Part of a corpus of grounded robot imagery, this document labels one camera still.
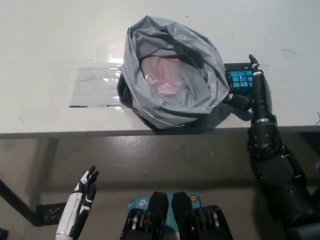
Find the concrete floor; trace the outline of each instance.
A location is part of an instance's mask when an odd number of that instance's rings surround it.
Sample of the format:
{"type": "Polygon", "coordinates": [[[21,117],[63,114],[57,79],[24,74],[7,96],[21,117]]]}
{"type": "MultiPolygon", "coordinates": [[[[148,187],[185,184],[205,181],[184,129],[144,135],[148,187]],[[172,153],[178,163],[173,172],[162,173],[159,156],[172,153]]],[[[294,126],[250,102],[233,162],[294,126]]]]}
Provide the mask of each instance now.
{"type": "MultiPolygon", "coordinates": [[[[318,155],[298,134],[283,140],[310,187],[320,184],[318,155]]],[[[96,165],[98,192],[80,240],[119,239],[128,202],[154,191],[200,193],[203,206],[222,208],[235,240],[284,239],[256,188],[246,141],[245,133],[0,140],[0,178],[34,208],[65,202],[96,165]]],[[[57,226],[33,227],[3,199],[0,209],[9,240],[54,239],[57,226]]]]}

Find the blue cube sticker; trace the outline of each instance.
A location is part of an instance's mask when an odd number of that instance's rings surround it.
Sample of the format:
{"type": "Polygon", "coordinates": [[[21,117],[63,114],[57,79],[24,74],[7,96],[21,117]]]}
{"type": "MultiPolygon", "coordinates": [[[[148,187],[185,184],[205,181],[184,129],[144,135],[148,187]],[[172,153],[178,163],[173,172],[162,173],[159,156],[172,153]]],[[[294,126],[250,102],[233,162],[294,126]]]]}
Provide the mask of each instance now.
{"type": "Polygon", "coordinates": [[[236,71],[232,71],[232,72],[230,72],[230,76],[231,77],[236,77],[236,76],[238,76],[238,74],[237,74],[236,71]]]}
{"type": "Polygon", "coordinates": [[[247,82],[241,82],[241,87],[248,87],[248,83],[247,82]]]}
{"type": "Polygon", "coordinates": [[[238,78],[237,76],[234,76],[234,77],[232,78],[232,81],[233,81],[233,82],[239,82],[239,78],[238,78]]]}
{"type": "Polygon", "coordinates": [[[234,88],[240,88],[240,83],[239,82],[234,82],[233,83],[234,88]]]}

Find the transparent plastic sheet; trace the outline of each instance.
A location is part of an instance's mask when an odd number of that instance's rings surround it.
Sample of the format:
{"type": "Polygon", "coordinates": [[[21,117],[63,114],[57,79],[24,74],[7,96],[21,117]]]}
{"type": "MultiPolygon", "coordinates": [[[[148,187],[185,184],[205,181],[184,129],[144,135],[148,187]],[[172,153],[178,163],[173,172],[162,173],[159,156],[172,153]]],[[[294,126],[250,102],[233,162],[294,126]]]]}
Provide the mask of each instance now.
{"type": "Polygon", "coordinates": [[[117,92],[120,65],[117,62],[106,62],[80,67],[70,106],[88,108],[121,106],[117,92]]]}
{"type": "Polygon", "coordinates": [[[132,106],[157,129],[209,115],[229,92],[225,66],[213,43],[168,19],[146,16],[130,27],[123,61],[119,69],[132,106]],[[159,57],[154,60],[160,61],[159,71],[154,71],[157,64],[151,57],[159,57]]]}

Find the table leg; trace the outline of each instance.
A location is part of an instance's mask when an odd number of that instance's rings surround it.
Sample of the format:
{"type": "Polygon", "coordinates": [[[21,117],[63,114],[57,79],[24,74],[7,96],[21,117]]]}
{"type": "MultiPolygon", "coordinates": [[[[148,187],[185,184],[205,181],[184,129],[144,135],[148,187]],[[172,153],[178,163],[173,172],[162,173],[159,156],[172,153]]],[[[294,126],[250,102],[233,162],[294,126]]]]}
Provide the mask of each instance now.
{"type": "MultiPolygon", "coordinates": [[[[57,147],[58,139],[53,138],[49,140],[51,151],[52,149],[55,151],[56,149],[52,148],[52,144],[57,147]]],[[[36,211],[33,211],[31,207],[29,207],[17,194],[15,194],[1,179],[0,196],[17,212],[19,212],[26,220],[28,220],[29,223],[36,227],[58,224],[66,205],[65,202],[41,204],[36,206],[36,211]]]]}
{"type": "Polygon", "coordinates": [[[0,240],[7,240],[9,232],[5,229],[0,228],[0,240]]]}

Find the robotic finger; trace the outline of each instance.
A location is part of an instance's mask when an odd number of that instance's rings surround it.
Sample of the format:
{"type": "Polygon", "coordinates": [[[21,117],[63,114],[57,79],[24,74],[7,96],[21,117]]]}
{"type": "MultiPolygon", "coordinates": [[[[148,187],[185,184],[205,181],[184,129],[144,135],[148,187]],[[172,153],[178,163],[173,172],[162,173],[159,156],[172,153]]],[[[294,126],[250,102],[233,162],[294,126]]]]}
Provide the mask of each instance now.
{"type": "Polygon", "coordinates": [[[171,205],[181,240],[233,240],[227,220],[218,206],[193,209],[184,191],[173,194],[171,205]]]}
{"type": "Polygon", "coordinates": [[[169,202],[164,192],[155,191],[147,209],[133,208],[125,221],[120,240],[161,240],[169,202]]]}
{"type": "Polygon", "coordinates": [[[94,185],[99,171],[92,166],[82,176],[63,210],[58,228],[56,240],[77,240],[86,223],[97,188],[94,185]]]}

